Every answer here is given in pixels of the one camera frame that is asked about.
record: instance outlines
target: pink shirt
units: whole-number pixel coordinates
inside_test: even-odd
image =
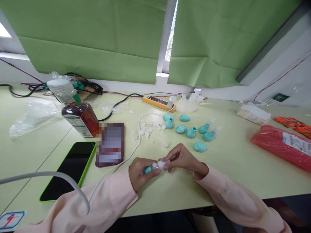
[[[257,228],[256,232],[292,232],[280,215],[244,186],[209,167],[209,173],[197,181],[205,188],[215,204],[231,221]],[[85,213],[85,203],[75,192],[62,195],[40,223],[16,230],[16,233],[91,233],[105,232],[118,217],[137,201],[137,193],[131,185],[128,167],[117,171],[101,182]],[[82,188],[87,198],[94,185]]]

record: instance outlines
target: yellow power strip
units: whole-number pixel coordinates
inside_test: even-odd
[[[153,96],[144,95],[143,101],[148,103],[148,104],[151,104],[151,105],[154,105],[156,107],[159,107],[161,109],[164,109],[165,111],[170,110],[169,108],[167,108],[167,101],[155,98]],[[175,109],[176,109],[176,105],[173,105],[172,110],[170,112],[175,112]]]

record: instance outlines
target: red plastic bag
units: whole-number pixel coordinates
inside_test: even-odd
[[[263,125],[250,141],[302,169],[311,171],[311,141],[308,139]]]

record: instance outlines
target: teal bulb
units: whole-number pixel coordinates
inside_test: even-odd
[[[152,166],[144,167],[143,174],[146,175],[147,173],[151,172],[152,171],[151,167]]]
[[[165,120],[168,120],[169,118],[172,118],[174,120],[174,118],[169,114],[163,114],[163,117]]]
[[[199,127],[199,133],[200,134],[205,134],[208,129],[210,128],[210,124],[205,124]]]
[[[181,121],[190,121],[191,118],[190,118],[189,116],[183,114],[183,115],[180,116],[180,120],[181,120]]]
[[[165,127],[166,127],[167,129],[173,128],[173,121],[174,121],[173,118],[169,118],[169,119],[165,122]]]
[[[198,131],[198,130],[197,130],[196,127],[192,127],[192,128],[190,128],[190,129],[187,130],[186,136],[187,136],[188,138],[194,138],[195,135],[197,134],[197,131]]]
[[[179,125],[179,126],[176,127],[176,132],[182,134],[182,133],[186,132],[187,129],[188,128],[186,126]]]
[[[214,136],[215,136],[215,133],[213,131],[209,131],[209,132],[203,134],[202,138],[204,141],[210,142],[213,140]]]
[[[208,146],[205,145],[203,142],[194,143],[193,148],[198,152],[204,152],[204,151],[208,150]]]

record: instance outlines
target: green phone case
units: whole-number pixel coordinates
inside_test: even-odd
[[[90,165],[90,163],[91,163],[91,160],[92,160],[92,158],[93,158],[94,152],[95,152],[95,150],[96,150],[96,142],[94,142],[94,143],[95,143],[95,146],[94,146],[94,148],[93,148],[93,150],[92,150],[92,153],[91,153],[91,155],[90,155],[90,158],[88,159],[88,162],[87,162],[87,164],[85,165],[85,169],[84,169],[84,171],[83,171],[83,173],[82,173],[82,175],[81,175],[81,178],[80,178],[80,180],[79,180],[79,183],[78,183],[78,186],[79,186],[79,187],[81,187],[81,184],[82,184],[82,181],[83,181],[84,176],[85,176],[85,174],[86,174],[86,171],[87,171],[87,169],[88,169],[88,167],[89,167],[89,165]],[[46,187],[44,188],[43,192],[44,192],[45,189],[48,187],[48,185],[49,185],[49,183],[51,182],[52,179],[53,179],[53,177],[50,179],[50,181],[48,182],[48,184],[47,184]],[[40,197],[39,197],[39,202],[41,202],[41,203],[57,201],[57,200],[41,201],[40,198],[41,198],[42,194],[41,194]]]

